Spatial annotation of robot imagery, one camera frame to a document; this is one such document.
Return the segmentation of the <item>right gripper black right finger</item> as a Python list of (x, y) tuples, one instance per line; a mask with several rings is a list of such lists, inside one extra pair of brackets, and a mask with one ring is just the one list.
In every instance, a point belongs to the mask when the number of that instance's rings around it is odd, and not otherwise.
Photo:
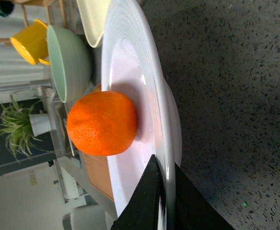
[(179, 166), (176, 174), (176, 230), (232, 230), (233, 227), (205, 200)]

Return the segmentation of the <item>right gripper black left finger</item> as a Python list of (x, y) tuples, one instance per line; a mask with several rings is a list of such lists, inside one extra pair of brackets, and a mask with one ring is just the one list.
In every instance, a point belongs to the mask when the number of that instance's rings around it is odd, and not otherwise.
[(149, 162), (139, 180), (132, 197), (112, 230), (156, 230), (160, 195), (162, 193), (162, 175), (155, 155)]

